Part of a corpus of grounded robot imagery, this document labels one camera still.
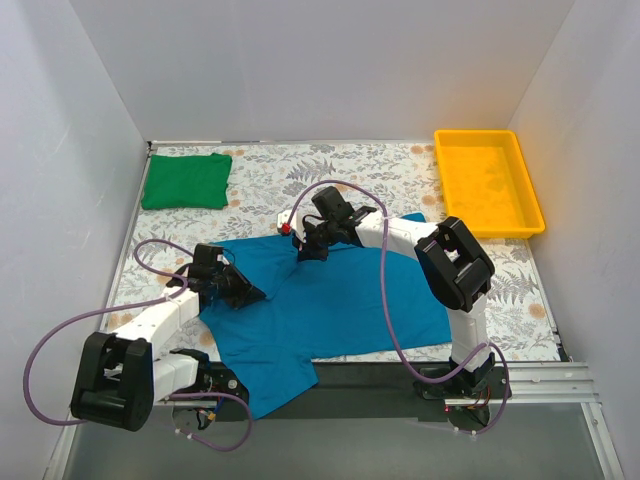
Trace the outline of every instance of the white wall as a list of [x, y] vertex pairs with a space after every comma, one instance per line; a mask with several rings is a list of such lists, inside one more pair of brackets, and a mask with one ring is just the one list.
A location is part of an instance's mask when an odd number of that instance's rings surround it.
[[531, 245], [560, 333], [640, 478], [640, 4], [576, 2], [510, 127], [547, 222]]
[[573, 0], [71, 0], [147, 140], [504, 128]]
[[[104, 305], [145, 143], [66, 1], [0, 2], [0, 478], [42, 478], [58, 427], [22, 398], [22, 368], [62, 320]], [[33, 391], [66, 418], [88, 320], [36, 362]]]

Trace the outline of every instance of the floral pattern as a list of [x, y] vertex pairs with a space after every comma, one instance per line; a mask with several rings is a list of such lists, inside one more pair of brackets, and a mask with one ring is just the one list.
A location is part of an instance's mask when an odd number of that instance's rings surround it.
[[[147, 238], [164, 238], [192, 250], [198, 242], [258, 237], [275, 233], [276, 216], [290, 208], [302, 190], [321, 179], [356, 183], [375, 193], [394, 216], [422, 212], [428, 221], [446, 217], [440, 178], [428, 144], [254, 144], [225, 146], [167, 146], [166, 156], [233, 155], [229, 177], [229, 205], [223, 210], [140, 210], [116, 295], [116, 304], [158, 297], [166, 277], [140, 268], [132, 258], [135, 245]], [[349, 188], [343, 195], [356, 204], [362, 196]], [[311, 195], [302, 211], [314, 211]], [[492, 340], [510, 361], [559, 360], [554, 335], [534, 273], [533, 260], [524, 240], [490, 239], [482, 245], [496, 266], [487, 303], [487, 329]], [[145, 262], [163, 271], [174, 271], [187, 258], [165, 245], [148, 245]], [[112, 330], [129, 321], [140, 310], [112, 314], [103, 325]], [[212, 360], [219, 354], [215, 339], [198, 319], [176, 333], [160, 352], [196, 348]], [[446, 360], [450, 344], [406, 350], [412, 361]], [[395, 352], [341, 356], [326, 361], [397, 361]]]

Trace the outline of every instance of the green cloth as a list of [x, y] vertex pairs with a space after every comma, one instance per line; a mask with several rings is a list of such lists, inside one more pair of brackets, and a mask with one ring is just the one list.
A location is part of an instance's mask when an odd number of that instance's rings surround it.
[[231, 157], [213, 153], [210, 156], [164, 157], [152, 155], [149, 175], [144, 186], [142, 208], [217, 208], [228, 204], [227, 180]]

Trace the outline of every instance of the metal frame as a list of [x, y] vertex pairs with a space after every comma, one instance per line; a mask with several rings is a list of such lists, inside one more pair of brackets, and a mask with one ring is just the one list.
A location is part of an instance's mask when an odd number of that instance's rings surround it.
[[[136, 204], [131, 213], [129, 226], [124, 238], [124, 243], [118, 259], [118, 264], [114, 273], [113, 282], [109, 291], [107, 305], [113, 305], [116, 297], [120, 278], [124, 269], [125, 260], [129, 251], [129, 245], [135, 228], [135, 224], [139, 213], [139, 204], [142, 197], [144, 183], [149, 169], [149, 157], [157, 151], [159, 146], [207, 146], [207, 145], [240, 145], [251, 143], [380, 143], [385, 140], [345, 140], [345, 141], [291, 141], [291, 142], [270, 142], [270, 141], [208, 141], [208, 142], [171, 142], [171, 141], [154, 141], [151, 142], [147, 158], [145, 160], [145, 168], [136, 198]], [[405, 143], [414, 140], [386, 140], [393, 143]], [[432, 143], [431, 140], [415, 140], [420, 143]], [[529, 242], [525, 240], [525, 245], [532, 259], [532, 265], [536, 280], [540, 285], [540, 293], [547, 311], [547, 317], [551, 328], [556, 336], [558, 329], [556, 322], [551, 313], [546, 294], [542, 288], [542, 281], [537, 266], [533, 261], [533, 253], [529, 246]], [[101, 329], [104, 328], [108, 317], [105, 315], [101, 320]], [[580, 403], [588, 426], [591, 439], [595, 447], [595, 451], [602, 468], [604, 478], [606, 479], [623, 479], [624, 475], [620, 467], [618, 457], [616, 455], [613, 442], [609, 435], [605, 419], [602, 415], [599, 403], [599, 395], [593, 384], [593, 379], [586, 363], [582, 362], [512, 362], [509, 364], [510, 383], [513, 392], [513, 398], [510, 403], [520, 404], [540, 404], [540, 403]], [[499, 399], [491, 400], [491, 403], [499, 403]], [[460, 400], [449, 400], [448, 405], [458, 405], [463, 403]], [[179, 402], [180, 406], [187, 406], [190, 402]], [[177, 402], [161, 402], [157, 404], [165, 406], [177, 406]], [[76, 427], [63, 428], [60, 438], [51, 456], [49, 466], [44, 474], [45, 480], [58, 480], [63, 478], [67, 461], [71, 452], [73, 438], [75, 436]]]

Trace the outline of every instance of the yellow tray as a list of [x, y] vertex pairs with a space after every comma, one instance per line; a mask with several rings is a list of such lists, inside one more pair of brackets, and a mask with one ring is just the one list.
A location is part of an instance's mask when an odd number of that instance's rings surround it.
[[544, 220], [518, 139], [509, 130], [438, 130], [447, 214], [480, 238], [529, 238]]

